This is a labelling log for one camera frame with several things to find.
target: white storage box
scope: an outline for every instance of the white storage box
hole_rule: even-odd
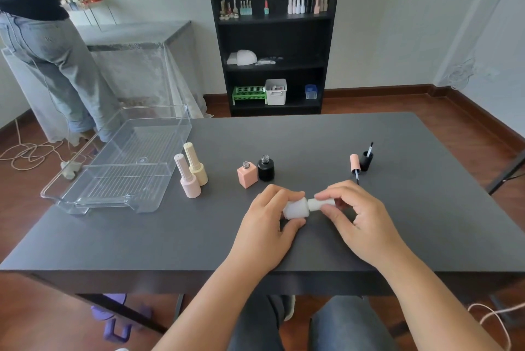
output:
[[[268,105],[284,105],[286,102],[286,79],[266,80],[266,100]]]

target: black bottle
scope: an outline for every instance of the black bottle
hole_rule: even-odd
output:
[[[259,163],[257,163],[257,173],[261,181],[268,182],[273,180],[275,177],[275,166],[270,156],[265,155],[259,160]]]

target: square pink bottle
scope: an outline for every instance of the square pink bottle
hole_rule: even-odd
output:
[[[259,180],[257,178],[257,166],[252,162],[244,162],[243,166],[237,169],[237,174],[240,184],[245,188],[251,187]]]

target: dark pants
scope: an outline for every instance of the dark pants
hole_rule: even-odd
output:
[[[285,317],[280,296],[252,295],[241,312],[228,351],[284,351],[279,326]],[[388,330],[367,301],[336,296],[310,321],[312,351],[397,351]]]

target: light blue jeans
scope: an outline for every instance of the light blue jeans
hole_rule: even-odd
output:
[[[71,131],[108,127],[119,102],[70,19],[36,21],[0,12],[0,36],[48,88]],[[105,128],[100,139],[107,142],[114,130]]]
[[[279,326],[285,317],[279,296],[251,295],[241,312],[228,351],[284,351]],[[397,351],[370,304],[336,296],[310,320],[310,351]]]

